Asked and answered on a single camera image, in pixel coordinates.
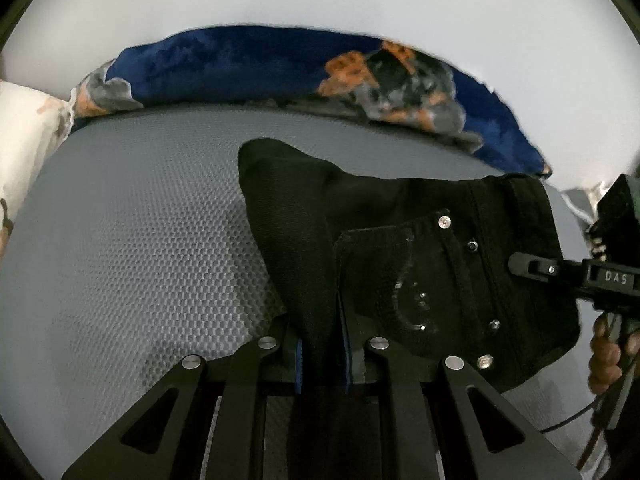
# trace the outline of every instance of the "screw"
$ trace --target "screw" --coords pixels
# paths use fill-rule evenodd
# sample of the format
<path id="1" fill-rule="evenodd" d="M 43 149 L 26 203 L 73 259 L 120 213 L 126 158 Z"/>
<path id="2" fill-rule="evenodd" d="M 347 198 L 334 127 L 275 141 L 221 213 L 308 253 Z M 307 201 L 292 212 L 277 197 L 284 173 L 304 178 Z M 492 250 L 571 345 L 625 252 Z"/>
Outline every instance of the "screw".
<path id="1" fill-rule="evenodd" d="M 258 339 L 258 346 L 263 350 L 271 350 L 277 344 L 278 342 L 276 341 L 276 338 L 271 337 L 269 335 L 266 335 Z"/>
<path id="2" fill-rule="evenodd" d="M 386 350 L 389 348 L 389 341 L 384 337 L 376 336 L 369 340 L 369 345 L 375 350 Z"/>
<path id="3" fill-rule="evenodd" d="M 450 370 L 462 370 L 465 362 L 457 355 L 450 355 L 449 357 L 444 359 L 444 364 Z"/>
<path id="4" fill-rule="evenodd" d="M 202 359 L 200 359 L 200 356 L 197 355 L 187 355 L 187 357 L 185 357 L 182 360 L 182 366 L 184 368 L 187 368 L 187 370 L 194 370 L 196 369 L 198 366 L 200 366 L 200 362 L 202 362 Z"/>
<path id="5" fill-rule="evenodd" d="M 441 229 L 449 229 L 451 227 L 451 218 L 448 216 L 441 216 L 438 218 L 438 225 Z"/>
<path id="6" fill-rule="evenodd" d="M 494 364 L 494 357 L 492 355 L 487 354 L 478 358 L 478 368 L 481 370 L 486 370 L 492 364 Z"/>

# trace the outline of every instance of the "blue blanket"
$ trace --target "blue blanket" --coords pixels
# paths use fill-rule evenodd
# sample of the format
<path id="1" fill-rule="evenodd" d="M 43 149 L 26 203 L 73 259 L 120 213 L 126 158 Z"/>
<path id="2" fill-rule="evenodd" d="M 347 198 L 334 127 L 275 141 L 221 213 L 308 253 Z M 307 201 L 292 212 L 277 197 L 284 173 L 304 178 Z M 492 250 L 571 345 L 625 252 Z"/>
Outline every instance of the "blue blanket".
<path id="1" fill-rule="evenodd" d="M 127 48 L 75 88 L 75 128 L 180 102 L 401 124 L 498 170 L 551 174 L 509 107 L 471 76 L 399 43 L 327 30 L 212 27 Z"/>

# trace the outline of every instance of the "human hand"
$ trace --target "human hand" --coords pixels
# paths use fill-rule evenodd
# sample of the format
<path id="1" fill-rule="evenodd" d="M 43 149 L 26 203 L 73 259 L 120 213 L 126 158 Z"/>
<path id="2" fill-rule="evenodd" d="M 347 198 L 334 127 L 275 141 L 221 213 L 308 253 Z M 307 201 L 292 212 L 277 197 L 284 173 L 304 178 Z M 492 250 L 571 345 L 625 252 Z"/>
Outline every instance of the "human hand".
<path id="1" fill-rule="evenodd" d="M 593 325 L 593 339 L 591 350 L 593 357 L 589 361 L 589 389 L 596 395 L 601 395 L 609 389 L 615 381 L 622 377 L 623 371 L 618 366 L 622 350 L 617 343 L 610 343 L 607 339 L 607 315 L 600 316 Z M 633 333 L 625 345 L 625 352 L 629 356 L 637 356 L 640 350 L 640 331 Z M 636 366 L 636 377 L 640 376 L 640 366 Z"/>

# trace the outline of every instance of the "black fabric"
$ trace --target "black fabric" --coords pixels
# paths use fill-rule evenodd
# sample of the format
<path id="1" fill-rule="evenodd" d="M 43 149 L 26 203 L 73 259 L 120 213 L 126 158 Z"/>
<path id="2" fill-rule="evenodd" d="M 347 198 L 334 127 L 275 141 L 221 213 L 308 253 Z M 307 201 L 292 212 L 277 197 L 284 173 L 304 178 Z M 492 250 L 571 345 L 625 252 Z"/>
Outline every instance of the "black fabric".
<path id="1" fill-rule="evenodd" d="M 304 345 L 292 478 L 349 478 L 327 459 L 353 427 L 333 387 L 338 289 L 414 354 L 437 361 L 455 353 L 471 363 L 491 354 L 494 365 L 482 373 L 499 391 L 576 343 L 573 298 L 506 268 L 515 251 L 562 257 L 539 181 L 354 176 L 272 139 L 245 143 L 238 166 L 252 234 Z M 441 216 L 451 218 L 450 228 L 439 227 Z M 360 462 L 357 450 L 342 452 Z"/>

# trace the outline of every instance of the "gray fabric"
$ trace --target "gray fabric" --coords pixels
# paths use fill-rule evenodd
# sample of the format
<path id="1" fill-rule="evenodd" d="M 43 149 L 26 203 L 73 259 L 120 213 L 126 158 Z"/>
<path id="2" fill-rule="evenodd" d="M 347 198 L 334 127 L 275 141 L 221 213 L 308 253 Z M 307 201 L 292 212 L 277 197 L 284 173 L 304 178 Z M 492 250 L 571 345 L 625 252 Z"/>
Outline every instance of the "gray fabric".
<path id="1" fill-rule="evenodd" d="M 496 173 L 400 128 L 270 110 L 149 110 L 73 134 L 28 196 L 0 273 L 0 413 L 45 479 L 60 478 L 180 357 L 229 354 L 281 312 L 238 186 L 238 148 L 262 136 L 356 174 Z M 575 219 L 559 193 L 549 197 L 565 256 L 585 257 Z M 538 427 L 591 400 L 594 313 L 580 310 L 575 350 L 507 394 Z M 587 436 L 583 418 L 551 439 L 575 461 Z"/>

